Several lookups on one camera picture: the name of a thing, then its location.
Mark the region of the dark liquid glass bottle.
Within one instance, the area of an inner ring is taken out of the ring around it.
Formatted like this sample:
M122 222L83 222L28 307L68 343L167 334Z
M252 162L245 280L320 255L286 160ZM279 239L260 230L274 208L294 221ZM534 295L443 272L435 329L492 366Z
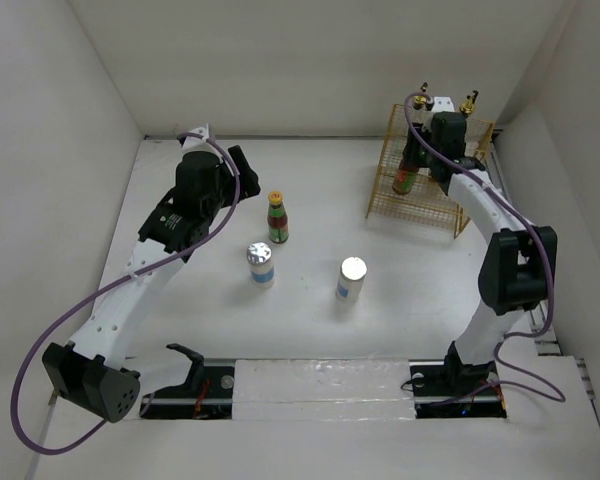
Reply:
M459 112L464 116L467 123L467 142L479 143L480 123L472 118L476 109L476 100L479 95L477 90L473 90L466 96L466 99L461 103Z

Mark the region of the clear glass oil bottle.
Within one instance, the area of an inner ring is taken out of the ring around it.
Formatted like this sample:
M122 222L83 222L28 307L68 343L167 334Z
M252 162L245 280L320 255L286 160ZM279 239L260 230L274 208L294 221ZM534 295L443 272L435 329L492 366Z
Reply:
M412 110L417 116L422 116L429 111L428 83L423 82L419 94L412 99Z

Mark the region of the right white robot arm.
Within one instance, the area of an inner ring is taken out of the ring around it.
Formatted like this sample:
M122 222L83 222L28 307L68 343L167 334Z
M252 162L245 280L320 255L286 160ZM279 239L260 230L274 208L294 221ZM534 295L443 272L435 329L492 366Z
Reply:
M515 324L541 302L554 302L557 234L527 220L496 189L485 166L464 156L462 114L434 113L424 125L408 128L404 159L426 163L488 243L478 275L478 308L451 343L441 369L423 378L444 388L446 403L458 402L496 385L489 377L504 343L519 335Z

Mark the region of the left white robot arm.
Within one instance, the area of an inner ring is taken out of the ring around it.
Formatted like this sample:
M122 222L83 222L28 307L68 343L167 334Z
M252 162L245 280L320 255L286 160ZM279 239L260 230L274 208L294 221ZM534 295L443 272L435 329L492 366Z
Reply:
M116 423L149 393L173 388L188 397L202 389L201 354L171 343L165 361L139 364L127 351L162 290L189 260L188 248L208 238L218 212L259 194L258 176L242 149L233 146L228 154L236 174L211 151L185 151L174 186L138 232L125 267L129 281L103 296L66 345L46 348L42 363L61 398Z

